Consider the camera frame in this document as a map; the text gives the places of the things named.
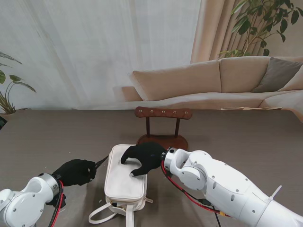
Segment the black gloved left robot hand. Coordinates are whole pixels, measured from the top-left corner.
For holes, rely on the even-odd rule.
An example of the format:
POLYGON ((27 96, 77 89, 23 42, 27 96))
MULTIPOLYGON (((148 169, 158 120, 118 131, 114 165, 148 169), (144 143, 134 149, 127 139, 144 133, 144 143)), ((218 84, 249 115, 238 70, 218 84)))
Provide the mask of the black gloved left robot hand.
POLYGON ((64 163, 52 173, 64 187, 89 183, 95 178, 97 172, 96 163, 93 161, 73 159, 64 163))

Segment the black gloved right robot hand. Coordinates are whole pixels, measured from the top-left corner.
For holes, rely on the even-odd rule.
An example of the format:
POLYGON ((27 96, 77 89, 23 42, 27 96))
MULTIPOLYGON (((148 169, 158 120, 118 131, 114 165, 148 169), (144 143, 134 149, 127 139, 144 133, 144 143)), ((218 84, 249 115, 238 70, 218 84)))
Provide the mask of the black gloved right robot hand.
POLYGON ((130 146, 122 155, 121 163, 125 164, 128 158, 135 158, 141 163, 141 167, 131 172, 132 176, 146 175, 151 170, 160 167, 161 156, 167 150, 156 142, 145 142, 130 146))

